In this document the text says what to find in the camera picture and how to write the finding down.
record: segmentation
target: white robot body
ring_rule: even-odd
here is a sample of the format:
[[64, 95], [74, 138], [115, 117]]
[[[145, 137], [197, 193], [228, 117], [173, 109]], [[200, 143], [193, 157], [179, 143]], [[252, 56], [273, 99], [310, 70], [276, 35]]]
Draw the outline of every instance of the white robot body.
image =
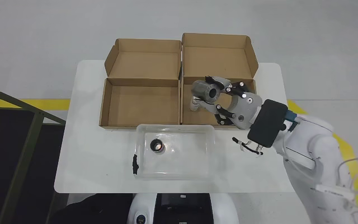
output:
[[[137, 224], [140, 215], [145, 217], [145, 223], [152, 224], [156, 207], [157, 193], [139, 193], [130, 206], [127, 224]], [[214, 224], [239, 224], [236, 208], [229, 194], [210, 194], [211, 210]]]

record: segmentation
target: cardboard box flap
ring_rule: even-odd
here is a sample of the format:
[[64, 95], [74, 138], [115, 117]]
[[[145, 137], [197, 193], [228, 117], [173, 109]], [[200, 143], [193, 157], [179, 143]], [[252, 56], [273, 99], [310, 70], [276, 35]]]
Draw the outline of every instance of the cardboard box flap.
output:
[[110, 78], [178, 80], [179, 40], [117, 39], [106, 61]]
[[105, 60], [105, 69], [106, 69], [106, 73], [107, 73], [107, 76], [110, 75], [111, 73], [111, 70], [112, 70], [112, 67], [117, 59], [117, 56], [118, 56], [118, 39], [115, 41], [114, 45], [112, 46], [112, 49], [111, 51], [109, 52], [106, 60]]
[[245, 35], [183, 34], [184, 77], [251, 79], [258, 63]]

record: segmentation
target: yellow tape line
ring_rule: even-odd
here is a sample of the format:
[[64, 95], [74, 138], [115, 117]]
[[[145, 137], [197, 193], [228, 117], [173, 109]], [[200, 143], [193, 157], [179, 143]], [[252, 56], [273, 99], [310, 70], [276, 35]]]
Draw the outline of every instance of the yellow tape line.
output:
[[[41, 110], [68, 110], [70, 99], [20, 99]], [[0, 100], [0, 108], [18, 108], [13, 104]]]
[[[300, 108], [295, 102], [292, 100], [287, 101], [289, 109], [297, 114], [307, 114], [306, 111], [304, 111], [302, 108]], [[355, 154], [353, 151], [353, 148], [350, 144], [348, 144], [346, 141], [344, 141], [341, 137], [339, 137], [336, 134], [333, 134], [334, 138], [337, 140], [337, 142], [340, 144], [340, 151], [343, 158], [343, 161], [349, 160], [351, 158], [355, 158]], [[349, 169], [349, 172], [351, 173], [351, 178], [354, 178], [356, 174], [358, 174], [358, 162], [357, 161], [351, 161], [346, 163]], [[354, 182], [354, 189], [358, 190], [358, 181], [356, 180]]]

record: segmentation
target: transparent plastic bin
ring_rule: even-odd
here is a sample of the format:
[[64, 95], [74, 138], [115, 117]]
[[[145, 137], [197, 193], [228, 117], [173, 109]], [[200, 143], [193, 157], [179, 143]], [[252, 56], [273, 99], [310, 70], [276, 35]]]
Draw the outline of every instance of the transparent plastic bin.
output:
[[[215, 144], [210, 125], [151, 125], [136, 128], [138, 179], [207, 180], [211, 178], [211, 152]], [[150, 143], [160, 139], [162, 152], [154, 152]]]

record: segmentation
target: cardboard box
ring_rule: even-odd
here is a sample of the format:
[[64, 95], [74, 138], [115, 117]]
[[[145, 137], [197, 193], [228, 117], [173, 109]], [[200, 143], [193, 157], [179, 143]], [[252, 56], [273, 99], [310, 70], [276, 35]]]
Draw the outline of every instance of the cardboard box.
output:
[[117, 39], [105, 61], [104, 128], [180, 124], [181, 42]]
[[[253, 77], [258, 63], [248, 36], [221, 34], [183, 34], [183, 82], [181, 88], [181, 123], [218, 125], [204, 108], [189, 109], [191, 84], [205, 76], [219, 76], [232, 82], [243, 81], [256, 92]], [[221, 94], [217, 102], [227, 108], [231, 97]]]

